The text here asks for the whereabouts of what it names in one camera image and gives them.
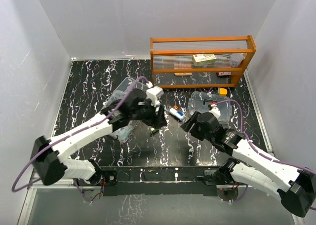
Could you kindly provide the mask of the small green medicine box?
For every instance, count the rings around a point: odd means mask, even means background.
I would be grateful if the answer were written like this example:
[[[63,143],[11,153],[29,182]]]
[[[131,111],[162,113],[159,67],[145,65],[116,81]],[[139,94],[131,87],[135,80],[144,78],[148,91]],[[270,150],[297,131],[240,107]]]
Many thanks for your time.
[[[160,130],[159,128],[153,128],[153,127],[152,127],[152,128],[150,129],[150,134],[151,134],[151,135],[154,135],[155,133],[159,132],[159,130]]]

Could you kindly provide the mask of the white blue cylinder bottle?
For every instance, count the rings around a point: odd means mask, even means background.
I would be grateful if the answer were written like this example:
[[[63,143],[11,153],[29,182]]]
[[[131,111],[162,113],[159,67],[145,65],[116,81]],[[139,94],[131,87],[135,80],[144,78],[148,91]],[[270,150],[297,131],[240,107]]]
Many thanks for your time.
[[[184,115],[181,112],[179,112],[176,109],[174,109],[174,108],[170,108],[169,109],[169,113],[172,116],[174,116],[176,119],[178,119],[179,121],[182,121],[184,119]]]

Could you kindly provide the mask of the clear kit lid black handle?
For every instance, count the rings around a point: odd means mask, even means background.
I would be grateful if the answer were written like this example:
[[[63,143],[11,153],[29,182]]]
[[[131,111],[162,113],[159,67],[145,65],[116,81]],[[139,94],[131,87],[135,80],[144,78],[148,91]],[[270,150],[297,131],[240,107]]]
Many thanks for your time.
[[[208,112],[210,111],[209,106],[211,103],[217,103],[228,99],[229,98],[226,96],[212,94],[210,92],[206,93],[195,91],[191,94],[191,97],[188,100],[188,116],[192,116],[195,111],[200,113]],[[220,103],[217,107],[221,114],[218,121],[221,124],[228,124],[232,115],[231,102]]]

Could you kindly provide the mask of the clear plastic tray insert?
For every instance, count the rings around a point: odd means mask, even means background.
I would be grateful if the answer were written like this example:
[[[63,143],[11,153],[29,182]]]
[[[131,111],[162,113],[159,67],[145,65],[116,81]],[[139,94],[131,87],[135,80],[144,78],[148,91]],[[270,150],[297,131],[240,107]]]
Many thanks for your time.
[[[107,107],[109,104],[111,104],[113,101],[120,100],[124,97],[124,95],[127,93],[128,88],[130,85],[135,81],[135,79],[132,79],[130,77],[126,77],[119,85],[118,87],[113,91],[110,98],[103,103],[104,107]],[[134,88],[141,89],[143,91],[146,91],[148,89],[148,86],[143,82],[137,82],[134,86]]]

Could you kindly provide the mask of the clear plastic medicine kit box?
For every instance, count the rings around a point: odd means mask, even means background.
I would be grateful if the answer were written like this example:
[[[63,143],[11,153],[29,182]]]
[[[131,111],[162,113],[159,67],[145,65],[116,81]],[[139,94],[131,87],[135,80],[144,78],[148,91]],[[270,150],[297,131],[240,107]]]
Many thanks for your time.
[[[120,143],[126,143],[129,135],[136,127],[137,123],[135,121],[131,121],[127,126],[116,130],[115,132],[109,134],[109,137],[112,137],[115,140],[118,140]]]

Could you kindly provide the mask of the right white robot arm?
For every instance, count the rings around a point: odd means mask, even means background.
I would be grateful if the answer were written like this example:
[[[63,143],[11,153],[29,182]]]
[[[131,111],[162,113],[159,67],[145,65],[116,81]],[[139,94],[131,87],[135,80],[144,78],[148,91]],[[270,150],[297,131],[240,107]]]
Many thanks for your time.
[[[212,111],[195,112],[181,128],[201,141],[209,141],[217,150],[230,156],[220,168],[220,178],[224,183],[235,181],[259,189],[301,218],[312,209],[316,199],[316,174],[311,169],[282,162],[264,152],[246,135],[223,127]]]

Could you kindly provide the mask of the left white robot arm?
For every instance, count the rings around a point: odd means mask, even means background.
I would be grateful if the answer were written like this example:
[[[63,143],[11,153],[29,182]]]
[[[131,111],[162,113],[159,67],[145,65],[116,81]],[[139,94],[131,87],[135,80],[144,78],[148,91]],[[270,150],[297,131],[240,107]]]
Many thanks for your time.
[[[154,129],[166,126],[164,106],[159,102],[162,95],[163,89],[158,86],[146,91],[134,88],[76,128],[50,139],[37,138],[32,165],[42,183],[49,186],[62,178],[71,178],[99,184],[103,172],[94,160],[74,160],[70,156],[96,139],[126,127],[131,121],[141,121]]]

